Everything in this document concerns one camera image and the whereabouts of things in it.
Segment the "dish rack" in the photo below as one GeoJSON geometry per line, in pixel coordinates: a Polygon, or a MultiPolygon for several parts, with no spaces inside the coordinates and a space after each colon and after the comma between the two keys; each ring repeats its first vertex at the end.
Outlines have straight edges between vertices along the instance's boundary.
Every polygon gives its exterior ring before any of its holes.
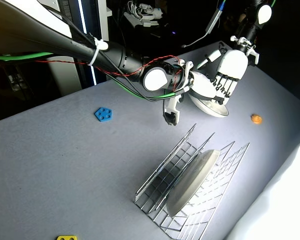
{"type": "Polygon", "coordinates": [[[186,167],[203,152],[214,133],[196,148],[188,142],[194,125],[169,155],[142,184],[135,194],[134,203],[171,239],[202,239],[249,143],[229,155],[235,142],[220,150],[220,156],[211,172],[191,200],[175,216],[168,214],[166,200],[174,184],[186,167]]]}

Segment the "white light strip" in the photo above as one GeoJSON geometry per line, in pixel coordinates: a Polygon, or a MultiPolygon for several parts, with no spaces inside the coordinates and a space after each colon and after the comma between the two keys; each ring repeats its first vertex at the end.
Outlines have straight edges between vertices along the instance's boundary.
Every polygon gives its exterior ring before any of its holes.
{"type": "Polygon", "coordinates": [[[94,85],[97,85],[96,75],[95,75],[95,69],[94,69],[93,66],[90,66],[90,68],[91,68],[91,73],[92,73],[93,83],[94,83],[94,85]]]}
{"type": "MultiPolygon", "coordinates": [[[[82,8],[82,2],[81,2],[81,0],[78,0],[78,4],[79,4],[79,12],[80,12],[80,17],[81,17],[83,32],[85,34],[87,34],[85,15],[84,15],[84,10],[82,8]]],[[[91,68],[91,73],[92,73],[92,78],[93,78],[93,84],[97,85],[96,75],[95,75],[95,69],[94,69],[93,66],[91,66],[90,68],[91,68]]]]}

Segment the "metal wire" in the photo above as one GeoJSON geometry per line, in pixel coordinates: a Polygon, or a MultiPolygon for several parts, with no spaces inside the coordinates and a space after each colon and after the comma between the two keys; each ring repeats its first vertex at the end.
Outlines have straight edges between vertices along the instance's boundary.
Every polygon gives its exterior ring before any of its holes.
{"type": "Polygon", "coordinates": [[[188,139],[195,125],[168,154],[151,176],[136,192],[135,204],[175,240],[202,239],[215,211],[249,147],[249,143],[228,156],[235,142],[220,150],[220,156],[201,187],[174,217],[169,216],[166,201],[169,192],[192,160],[201,153],[212,134],[196,148],[188,139]]]}

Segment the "orange object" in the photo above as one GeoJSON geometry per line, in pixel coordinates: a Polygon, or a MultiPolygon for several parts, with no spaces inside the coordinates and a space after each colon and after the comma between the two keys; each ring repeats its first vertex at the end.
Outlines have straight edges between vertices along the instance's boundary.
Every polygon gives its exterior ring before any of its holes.
{"type": "Polygon", "coordinates": [[[252,114],[251,115],[251,121],[254,124],[262,124],[262,117],[260,117],[258,114],[252,114]]]}

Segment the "gray table surface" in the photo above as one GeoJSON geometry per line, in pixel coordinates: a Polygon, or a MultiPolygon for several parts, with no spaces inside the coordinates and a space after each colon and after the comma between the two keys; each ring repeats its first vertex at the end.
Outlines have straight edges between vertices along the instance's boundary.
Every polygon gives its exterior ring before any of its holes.
{"type": "MultiPolygon", "coordinates": [[[[216,46],[181,57],[196,65],[216,46]]],[[[195,123],[195,145],[213,132],[210,148],[251,143],[204,238],[223,239],[300,142],[300,101],[256,67],[227,106],[229,116],[215,118],[186,96],[179,124],[168,126],[161,102],[109,81],[0,121],[0,240],[168,239],[133,198],[195,123]],[[99,107],[113,119],[99,122],[99,107]],[[252,113],[263,124],[253,124],[252,113]]]]}

